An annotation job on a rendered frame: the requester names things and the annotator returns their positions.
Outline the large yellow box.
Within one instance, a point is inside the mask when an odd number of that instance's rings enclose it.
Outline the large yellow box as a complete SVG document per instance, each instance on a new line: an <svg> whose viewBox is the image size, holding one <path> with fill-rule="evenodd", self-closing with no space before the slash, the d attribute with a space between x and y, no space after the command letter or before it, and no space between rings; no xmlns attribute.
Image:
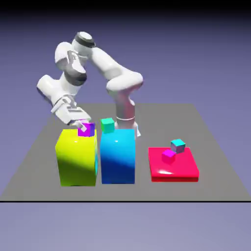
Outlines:
<svg viewBox="0 0 251 251"><path fill-rule="evenodd" d="M91 137L63 129L55 145L61 186L95 186L98 173L97 132Z"/></svg>

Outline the small cyan cube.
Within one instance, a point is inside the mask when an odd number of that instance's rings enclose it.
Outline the small cyan cube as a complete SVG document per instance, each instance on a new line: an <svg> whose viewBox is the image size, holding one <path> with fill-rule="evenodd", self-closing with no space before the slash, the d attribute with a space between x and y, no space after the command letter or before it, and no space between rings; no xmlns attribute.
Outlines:
<svg viewBox="0 0 251 251"><path fill-rule="evenodd" d="M186 147L186 144L181 139L174 139L171 141L171 150L173 152L182 153L184 152L185 147Z"/></svg>

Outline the small green cube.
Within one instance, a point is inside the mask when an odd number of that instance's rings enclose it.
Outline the small green cube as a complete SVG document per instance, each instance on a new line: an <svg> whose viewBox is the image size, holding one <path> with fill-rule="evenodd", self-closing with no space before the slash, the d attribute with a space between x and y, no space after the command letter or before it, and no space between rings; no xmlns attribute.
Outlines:
<svg viewBox="0 0 251 251"><path fill-rule="evenodd" d="M115 122L112 118L101 119L100 125L103 133L112 133L115 130Z"/></svg>

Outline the large blue box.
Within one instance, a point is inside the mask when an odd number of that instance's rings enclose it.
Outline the large blue box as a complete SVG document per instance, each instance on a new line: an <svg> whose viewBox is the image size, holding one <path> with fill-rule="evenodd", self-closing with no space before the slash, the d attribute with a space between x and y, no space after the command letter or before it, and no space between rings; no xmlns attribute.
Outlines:
<svg viewBox="0 0 251 251"><path fill-rule="evenodd" d="M135 183L136 144L133 129L103 133L100 140L101 182Z"/></svg>

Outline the small magenta cube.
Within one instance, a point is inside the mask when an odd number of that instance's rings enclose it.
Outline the small magenta cube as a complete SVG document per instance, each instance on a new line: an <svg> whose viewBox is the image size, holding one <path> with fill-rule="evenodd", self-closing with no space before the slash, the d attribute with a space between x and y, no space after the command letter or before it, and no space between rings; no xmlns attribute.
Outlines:
<svg viewBox="0 0 251 251"><path fill-rule="evenodd" d="M176 152L171 149L166 149L162 152L161 159L166 164L172 164L176 159Z"/></svg>

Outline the large red box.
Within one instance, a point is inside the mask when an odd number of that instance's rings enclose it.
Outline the large red box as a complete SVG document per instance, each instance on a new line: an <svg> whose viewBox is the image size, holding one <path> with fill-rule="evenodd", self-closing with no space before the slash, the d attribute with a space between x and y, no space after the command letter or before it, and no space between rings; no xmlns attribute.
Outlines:
<svg viewBox="0 0 251 251"><path fill-rule="evenodd" d="M163 154L170 147L149 147L148 158L152 182L197 182L200 172L189 147L171 160Z"/></svg>

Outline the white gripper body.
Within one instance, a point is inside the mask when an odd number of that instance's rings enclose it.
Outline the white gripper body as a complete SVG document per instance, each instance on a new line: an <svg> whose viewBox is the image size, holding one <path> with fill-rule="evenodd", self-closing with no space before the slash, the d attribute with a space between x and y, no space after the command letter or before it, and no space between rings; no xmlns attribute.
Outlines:
<svg viewBox="0 0 251 251"><path fill-rule="evenodd" d="M90 121L90 115L82 108L72 108L69 103L59 101L51 110L64 124L70 125L76 121Z"/></svg>

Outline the small purple cube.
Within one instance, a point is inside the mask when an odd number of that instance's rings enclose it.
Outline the small purple cube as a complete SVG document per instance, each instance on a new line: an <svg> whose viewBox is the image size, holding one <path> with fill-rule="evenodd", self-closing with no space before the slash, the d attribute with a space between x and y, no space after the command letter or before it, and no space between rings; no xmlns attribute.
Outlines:
<svg viewBox="0 0 251 251"><path fill-rule="evenodd" d="M95 135L95 123L82 123L86 127L86 130L83 131L81 128L78 129L78 136L81 137L92 137Z"/></svg>

